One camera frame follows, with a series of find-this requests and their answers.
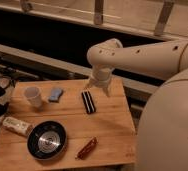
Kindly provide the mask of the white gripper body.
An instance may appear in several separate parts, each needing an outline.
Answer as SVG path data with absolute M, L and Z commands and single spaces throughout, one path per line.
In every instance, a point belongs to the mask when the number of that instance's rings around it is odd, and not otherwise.
M 113 68 L 94 66 L 90 75 L 90 82 L 97 87 L 106 88 L 111 82 Z

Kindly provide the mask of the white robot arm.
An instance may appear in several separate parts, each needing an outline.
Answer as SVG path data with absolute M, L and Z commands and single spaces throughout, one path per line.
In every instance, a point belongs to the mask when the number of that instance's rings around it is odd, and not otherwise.
M 112 38 L 91 46 L 87 60 L 98 87 L 114 69 L 160 82 L 141 114 L 134 171 L 188 171 L 188 38 L 130 47 Z

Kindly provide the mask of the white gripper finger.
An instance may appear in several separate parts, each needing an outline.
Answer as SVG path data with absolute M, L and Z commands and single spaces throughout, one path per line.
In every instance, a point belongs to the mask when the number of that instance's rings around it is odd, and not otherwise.
M 107 86 L 103 88 L 104 93 L 106 94 L 107 97 L 110 97 L 110 86 Z
M 89 89 L 93 86 L 93 80 L 88 80 L 87 84 L 85 85 L 84 89 Z

